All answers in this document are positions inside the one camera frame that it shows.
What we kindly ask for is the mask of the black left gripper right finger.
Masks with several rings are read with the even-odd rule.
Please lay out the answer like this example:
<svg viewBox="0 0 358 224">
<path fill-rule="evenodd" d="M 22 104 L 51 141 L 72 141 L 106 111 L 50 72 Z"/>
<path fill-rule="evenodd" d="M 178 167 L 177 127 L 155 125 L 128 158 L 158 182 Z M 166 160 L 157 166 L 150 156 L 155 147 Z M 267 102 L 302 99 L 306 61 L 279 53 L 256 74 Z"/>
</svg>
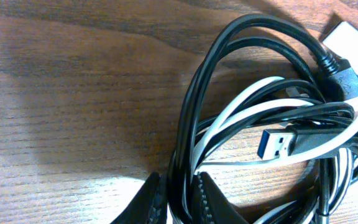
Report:
<svg viewBox="0 0 358 224">
<path fill-rule="evenodd" d="M 240 215 L 234 210 L 208 173 L 193 178 L 191 217 L 195 224 L 240 223 Z"/>
</svg>

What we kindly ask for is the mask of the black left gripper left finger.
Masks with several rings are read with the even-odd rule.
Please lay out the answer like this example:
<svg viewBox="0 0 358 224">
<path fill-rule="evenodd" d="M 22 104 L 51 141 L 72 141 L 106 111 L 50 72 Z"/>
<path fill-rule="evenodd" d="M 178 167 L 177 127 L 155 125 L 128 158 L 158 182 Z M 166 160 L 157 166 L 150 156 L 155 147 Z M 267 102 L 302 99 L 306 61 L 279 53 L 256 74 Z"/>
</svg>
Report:
<svg viewBox="0 0 358 224">
<path fill-rule="evenodd" d="M 111 224 L 166 224 L 166 180 L 158 172 L 151 173 L 128 206 Z"/>
</svg>

